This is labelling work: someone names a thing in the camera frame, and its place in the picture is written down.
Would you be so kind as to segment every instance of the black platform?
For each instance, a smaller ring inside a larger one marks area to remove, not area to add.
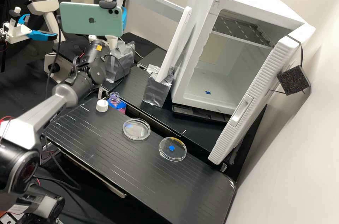
[[[174,131],[178,136],[184,137],[198,144],[209,153],[226,124],[206,122],[203,120],[176,116],[172,112],[170,93],[163,108],[152,106],[142,101],[149,74],[138,67],[132,67],[130,73],[114,91],[128,105],[150,116],[164,127]],[[114,84],[105,82],[105,88],[110,89]]]
[[[144,141],[125,138],[128,116],[112,108],[98,113],[96,101],[59,117],[48,127],[48,138],[171,223],[224,223],[235,192],[227,176],[190,153],[181,162],[162,158],[162,137],[154,132]]]

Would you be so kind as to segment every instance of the petri dish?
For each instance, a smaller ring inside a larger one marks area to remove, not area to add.
[[[167,137],[160,142],[159,152],[165,159],[178,162],[185,159],[187,149],[181,140],[173,137]]]
[[[148,138],[151,134],[148,122],[139,118],[128,119],[123,124],[123,131],[128,138],[138,141]]]

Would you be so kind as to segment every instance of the red wire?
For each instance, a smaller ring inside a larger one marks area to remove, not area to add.
[[[6,48],[4,50],[0,50],[0,52],[4,52],[8,48],[7,41],[5,41],[5,43],[6,43]]]
[[[39,187],[41,187],[41,183],[40,183],[40,181],[39,181],[39,179],[38,179],[38,178],[36,178],[36,181],[38,182],[38,184],[39,184]]]
[[[0,124],[1,124],[6,118],[9,118],[10,120],[11,120],[11,119],[14,119],[14,117],[12,117],[12,116],[4,116],[3,118],[0,119]]]

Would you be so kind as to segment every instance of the open door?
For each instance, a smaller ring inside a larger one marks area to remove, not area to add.
[[[313,26],[305,23],[289,35],[305,45],[314,31]],[[219,164],[239,144],[271,97],[270,89],[278,85],[276,75],[299,49],[299,44],[287,36],[278,41],[220,134],[208,156],[210,161]]]

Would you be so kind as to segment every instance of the robotic arm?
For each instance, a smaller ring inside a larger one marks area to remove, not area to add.
[[[40,162],[40,136],[64,107],[74,107],[106,80],[105,55],[109,48],[100,40],[89,43],[102,48],[88,48],[79,64],[73,61],[70,76],[56,85],[53,95],[16,119],[0,124],[0,213],[33,213],[55,220],[64,199],[44,190],[30,180]]]

